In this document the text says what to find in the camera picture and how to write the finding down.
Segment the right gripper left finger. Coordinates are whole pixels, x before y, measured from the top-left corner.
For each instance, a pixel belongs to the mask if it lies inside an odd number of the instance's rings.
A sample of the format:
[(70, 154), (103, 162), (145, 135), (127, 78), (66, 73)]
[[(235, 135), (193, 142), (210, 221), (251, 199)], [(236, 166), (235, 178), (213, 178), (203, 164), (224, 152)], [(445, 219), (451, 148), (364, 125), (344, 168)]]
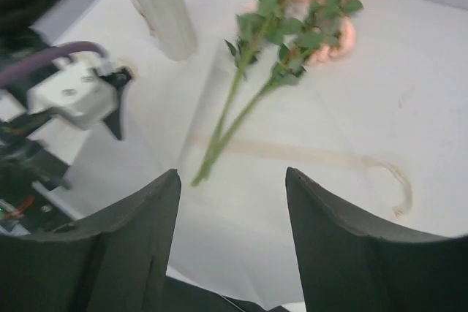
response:
[(169, 170), (47, 233), (1, 237), (3, 311), (160, 311), (181, 196)]

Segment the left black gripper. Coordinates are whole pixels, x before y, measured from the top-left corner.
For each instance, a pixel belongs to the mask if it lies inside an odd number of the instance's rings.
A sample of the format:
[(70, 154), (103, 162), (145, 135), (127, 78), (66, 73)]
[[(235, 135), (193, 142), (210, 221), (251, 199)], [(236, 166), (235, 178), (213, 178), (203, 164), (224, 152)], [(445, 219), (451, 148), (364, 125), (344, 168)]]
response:
[[(59, 71), (57, 66), (45, 66), (11, 83), (5, 90), (26, 107), (26, 92)], [(122, 102), (125, 88), (133, 80), (132, 71), (121, 66), (100, 79), (114, 87), (116, 108), (102, 121), (110, 133), (123, 140)], [(47, 191), (58, 187), (71, 189), (64, 178), (69, 165), (47, 149), (31, 134), (58, 117), (46, 110), (40, 113), (24, 112), (10, 121), (1, 119), (1, 234), (30, 234), (53, 227), (53, 220), (67, 221), (69, 217), (34, 187), (38, 182)]]

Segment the white wrapping paper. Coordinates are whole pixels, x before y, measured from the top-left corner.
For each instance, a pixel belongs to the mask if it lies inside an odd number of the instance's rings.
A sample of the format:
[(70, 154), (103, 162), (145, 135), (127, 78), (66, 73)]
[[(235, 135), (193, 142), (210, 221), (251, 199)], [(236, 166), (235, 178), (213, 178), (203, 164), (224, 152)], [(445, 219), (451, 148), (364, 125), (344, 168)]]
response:
[(302, 298), (285, 178), (297, 168), (385, 220), (431, 234), (467, 233), (467, 65), (432, 49), (389, 53), (361, 43), (263, 98), (208, 180), (190, 186), (227, 95), (222, 45), (173, 63), (119, 50), (138, 72), (137, 130), (162, 169), (176, 168), (181, 205), (170, 271), (270, 308)]

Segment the cream ribbon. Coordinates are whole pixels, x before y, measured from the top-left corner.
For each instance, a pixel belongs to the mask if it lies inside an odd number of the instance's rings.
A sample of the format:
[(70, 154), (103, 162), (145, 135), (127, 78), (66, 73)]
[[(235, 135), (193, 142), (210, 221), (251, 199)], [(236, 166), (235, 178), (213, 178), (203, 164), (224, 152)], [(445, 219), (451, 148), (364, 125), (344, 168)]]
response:
[(334, 150), (246, 138), (227, 144), (209, 179), (190, 189), (190, 205), (232, 223), (282, 228), (287, 221), (288, 167), (390, 221), (405, 223), (412, 211), (412, 184), (389, 161), (353, 153), (344, 145)]

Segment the pink flowers with green leaves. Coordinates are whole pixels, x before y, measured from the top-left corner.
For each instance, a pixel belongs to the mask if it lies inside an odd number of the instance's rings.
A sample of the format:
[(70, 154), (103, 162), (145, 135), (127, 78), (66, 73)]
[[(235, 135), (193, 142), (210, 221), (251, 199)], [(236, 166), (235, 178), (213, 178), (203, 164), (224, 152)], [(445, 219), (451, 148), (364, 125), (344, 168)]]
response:
[[(208, 179), (215, 162), (262, 98), (278, 88), (299, 83), (308, 65), (343, 56), (354, 46), (351, 18), (362, 9), (361, 0), (256, 0), (252, 11), (237, 15), (237, 36), (234, 42), (226, 43), (235, 74), (203, 161), (191, 182), (193, 187)], [(248, 68), (258, 62), (266, 45), (278, 47), (277, 59), (265, 83), (227, 125), (227, 115)]]

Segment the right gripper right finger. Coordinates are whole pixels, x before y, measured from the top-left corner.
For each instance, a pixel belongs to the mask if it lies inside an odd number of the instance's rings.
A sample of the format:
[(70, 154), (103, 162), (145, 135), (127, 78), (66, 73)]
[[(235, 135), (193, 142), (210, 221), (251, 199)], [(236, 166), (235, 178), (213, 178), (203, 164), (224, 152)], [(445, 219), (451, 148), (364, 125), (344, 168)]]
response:
[(465, 311), (467, 238), (403, 227), (286, 174), (308, 311)]

